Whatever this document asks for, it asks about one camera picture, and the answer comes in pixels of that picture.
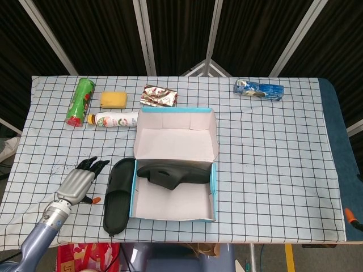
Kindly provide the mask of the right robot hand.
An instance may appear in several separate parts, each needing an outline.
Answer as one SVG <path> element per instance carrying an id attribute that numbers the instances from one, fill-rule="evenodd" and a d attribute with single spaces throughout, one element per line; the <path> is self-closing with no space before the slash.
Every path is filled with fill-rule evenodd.
<path id="1" fill-rule="evenodd" d="M 363 231 L 363 224 L 360 223 L 354 216 L 354 213 L 349 209 L 344 209 L 344 214 L 347 221 L 357 230 Z"/>

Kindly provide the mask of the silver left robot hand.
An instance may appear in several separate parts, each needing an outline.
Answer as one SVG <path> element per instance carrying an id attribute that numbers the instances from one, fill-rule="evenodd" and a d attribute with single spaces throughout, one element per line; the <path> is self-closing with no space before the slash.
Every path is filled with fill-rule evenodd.
<path id="1" fill-rule="evenodd" d="M 109 160 L 98 160 L 97 156 L 81 161 L 63 180 L 57 191 L 59 200 L 69 202 L 72 206 L 79 203 L 96 204 L 100 197 L 90 198 L 87 192 Z"/>

